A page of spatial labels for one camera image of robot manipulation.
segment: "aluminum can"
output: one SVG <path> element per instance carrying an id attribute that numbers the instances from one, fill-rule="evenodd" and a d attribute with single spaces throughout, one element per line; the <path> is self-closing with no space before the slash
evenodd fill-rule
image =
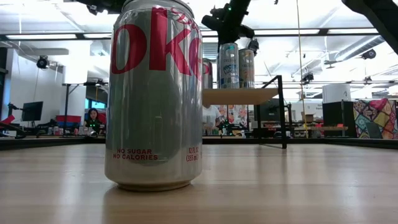
<path id="1" fill-rule="evenodd" d="M 213 64 L 210 59 L 203 59 L 203 75 L 201 77 L 202 89 L 213 88 Z"/>
<path id="2" fill-rule="evenodd" d="M 254 52 L 250 49 L 239 50 L 239 87 L 254 86 Z"/>
<path id="3" fill-rule="evenodd" d="M 238 45 L 235 43 L 220 46 L 220 87 L 239 88 Z"/>
<path id="4" fill-rule="evenodd" d="M 201 33 L 179 0 L 129 0 L 113 32 L 105 175 L 176 189 L 201 172 Z"/>

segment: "diet coke can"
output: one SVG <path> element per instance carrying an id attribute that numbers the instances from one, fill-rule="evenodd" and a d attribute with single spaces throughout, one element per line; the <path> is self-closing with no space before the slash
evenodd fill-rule
<path id="1" fill-rule="evenodd" d="M 213 64 L 210 59 L 203 59 L 202 89 L 213 88 Z"/>
<path id="2" fill-rule="evenodd" d="M 129 0 L 114 25 L 105 174 L 169 190 L 201 172 L 202 46 L 180 0 Z"/>

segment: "woman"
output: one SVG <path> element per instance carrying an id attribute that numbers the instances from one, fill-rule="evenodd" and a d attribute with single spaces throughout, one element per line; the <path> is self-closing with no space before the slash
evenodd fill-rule
<path id="1" fill-rule="evenodd" d="M 216 129 L 220 121 L 221 113 L 216 106 L 202 106 L 202 123 L 206 134 L 212 133 L 212 130 Z"/>
<path id="2" fill-rule="evenodd" d="M 84 126 L 93 128 L 98 134 L 100 133 L 101 122 L 98 119 L 98 111 L 95 108 L 88 110 L 89 119 L 85 120 Z"/>

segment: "patchwork artwork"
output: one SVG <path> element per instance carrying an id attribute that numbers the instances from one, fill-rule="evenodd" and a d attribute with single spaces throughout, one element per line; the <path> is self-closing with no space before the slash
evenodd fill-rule
<path id="1" fill-rule="evenodd" d="M 354 102 L 358 138 L 370 138 L 367 123 L 375 123 L 383 139 L 398 139 L 396 103 L 388 99 Z"/>

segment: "can bottom rim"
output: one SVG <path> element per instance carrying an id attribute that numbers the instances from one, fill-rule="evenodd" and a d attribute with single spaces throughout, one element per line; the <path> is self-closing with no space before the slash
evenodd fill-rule
<path id="1" fill-rule="evenodd" d="M 191 184 L 190 180 L 183 182 L 176 182 L 167 185 L 134 185 L 134 184 L 118 184 L 118 187 L 123 190 L 130 190 L 135 192 L 160 192 L 166 190 L 175 190 L 186 187 Z"/>

